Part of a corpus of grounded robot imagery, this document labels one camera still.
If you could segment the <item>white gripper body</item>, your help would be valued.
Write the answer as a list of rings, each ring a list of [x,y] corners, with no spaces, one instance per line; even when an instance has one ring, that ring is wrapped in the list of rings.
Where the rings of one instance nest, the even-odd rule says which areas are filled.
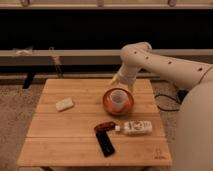
[[[111,85],[123,84],[126,85],[130,92],[133,91],[136,81],[136,73],[131,69],[120,68],[110,81]]]

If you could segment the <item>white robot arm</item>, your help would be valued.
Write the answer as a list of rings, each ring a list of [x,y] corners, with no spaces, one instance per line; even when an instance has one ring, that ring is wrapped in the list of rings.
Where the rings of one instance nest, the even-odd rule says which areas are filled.
[[[213,171],[213,64],[157,55],[147,42],[124,46],[120,58],[114,84],[132,88],[145,69],[188,91],[178,113],[171,171]]]

